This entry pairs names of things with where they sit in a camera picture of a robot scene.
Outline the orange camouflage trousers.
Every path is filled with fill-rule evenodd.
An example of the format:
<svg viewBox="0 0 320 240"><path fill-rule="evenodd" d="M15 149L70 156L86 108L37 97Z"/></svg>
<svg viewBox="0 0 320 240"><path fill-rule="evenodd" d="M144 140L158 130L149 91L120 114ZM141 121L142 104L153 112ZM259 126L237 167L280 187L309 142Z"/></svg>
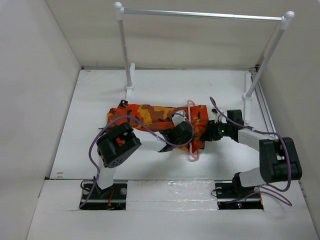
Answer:
<svg viewBox="0 0 320 240"><path fill-rule="evenodd" d="M190 119L194 129L194 137L191 142L192 151L203 150L205 148L205 141L201 140L201 136L204 134L209 121L206 105L171 107L129 104L126 100L121 100L118 107L113 107L109 110L107 122L110 123L122 116L133 116L153 132L161 132L175 127L172 120L173 114L181 110L186 113L186 117Z"/></svg>

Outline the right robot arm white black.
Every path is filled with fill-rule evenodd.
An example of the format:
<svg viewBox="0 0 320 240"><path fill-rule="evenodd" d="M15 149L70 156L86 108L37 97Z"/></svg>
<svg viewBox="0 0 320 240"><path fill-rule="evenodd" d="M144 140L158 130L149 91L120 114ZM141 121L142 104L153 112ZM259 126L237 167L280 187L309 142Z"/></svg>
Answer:
<svg viewBox="0 0 320 240"><path fill-rule="evenodd" d="M301 179L303 171L292 138L245 126L239 109L229 110L226 114L220 109L212 112L215 119L208 122L202 140L213 142L230 138L259 154L258 167L235 173L232 178L230 192L233 198L244 199L259 194L255 189L284 193L290 189L292 181Z"/></svg>

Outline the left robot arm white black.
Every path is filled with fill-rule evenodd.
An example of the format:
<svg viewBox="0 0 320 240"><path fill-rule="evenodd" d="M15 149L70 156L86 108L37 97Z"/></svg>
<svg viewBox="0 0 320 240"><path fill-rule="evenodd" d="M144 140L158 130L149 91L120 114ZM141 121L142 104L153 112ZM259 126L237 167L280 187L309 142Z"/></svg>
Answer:
<svg viewBox="0 0 320 240"><path fill-rule="evenodd" d="M172 151L175 146L188 144L193 137L193 127L186 121L163 131L142 131L122 123L97 140L99 175L94 192L99 199L107 199L114 187L115 168L123 164L139 147L157 153Z"/></svg>

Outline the white and silver clothes rack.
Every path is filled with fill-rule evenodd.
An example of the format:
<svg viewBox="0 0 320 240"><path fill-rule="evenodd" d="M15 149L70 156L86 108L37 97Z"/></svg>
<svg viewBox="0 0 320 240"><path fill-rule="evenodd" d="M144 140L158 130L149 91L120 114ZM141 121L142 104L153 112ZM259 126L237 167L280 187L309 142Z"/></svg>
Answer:
<svg viewBox="0 0 320 240"><path fill-rule="evenodd" d="M236 101L245 125L253 120L260 79L295 17L210 13L159 9L148 1L114 2L124 61L125 99L137 95L137 68L168 70L242 70L244 82Z"/></svg>

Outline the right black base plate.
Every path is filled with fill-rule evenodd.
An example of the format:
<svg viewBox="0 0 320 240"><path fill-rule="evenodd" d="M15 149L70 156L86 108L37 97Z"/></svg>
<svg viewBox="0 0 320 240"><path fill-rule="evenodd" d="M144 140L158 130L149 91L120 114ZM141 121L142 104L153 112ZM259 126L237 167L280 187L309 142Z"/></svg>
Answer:
<svg viewBox="0 0 320 240"><path fill-rule="evenodd" d="M218 210L263 210L264 206L259 194L247 195L255 191L254 187L236 189L231 180L215 180L211 195L217 201Z"/></svg>

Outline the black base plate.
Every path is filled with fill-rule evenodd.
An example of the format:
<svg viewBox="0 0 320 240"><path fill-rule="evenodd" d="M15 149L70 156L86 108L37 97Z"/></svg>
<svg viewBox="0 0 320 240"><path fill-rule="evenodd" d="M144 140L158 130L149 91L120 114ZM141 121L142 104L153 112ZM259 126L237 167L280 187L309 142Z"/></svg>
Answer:
<svg viewBox="0 0 320 240"><path fill-rule="evenodd" d="M80 183L81 198L79 209L86 211L122 211L126 210L128 182L116 180L111 187L100 189L93 187L94 180L85 179Z"/></svg>
<svg viewBox="0 0 320 240"><path fill-rule="evenodd" d="M231 180L215 180L211 195L217 201L218 210L263 210L264 206L259 194L247 195L255 191L254 187L236 189Z"/></svg>

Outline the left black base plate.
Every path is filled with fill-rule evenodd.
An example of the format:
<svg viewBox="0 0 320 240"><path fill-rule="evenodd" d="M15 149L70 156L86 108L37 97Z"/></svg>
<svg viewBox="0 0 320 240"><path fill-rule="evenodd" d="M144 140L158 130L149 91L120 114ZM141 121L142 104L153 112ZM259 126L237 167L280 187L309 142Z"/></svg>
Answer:
<svg viewBox="0 0 320 240"><path fill-rule="evenodd" d="M122 211L126 210L128 182L116 180L111 187L100 189L93 187L94 180L85 179L80 183L81 198L79 209L86 211Z"/></svg>

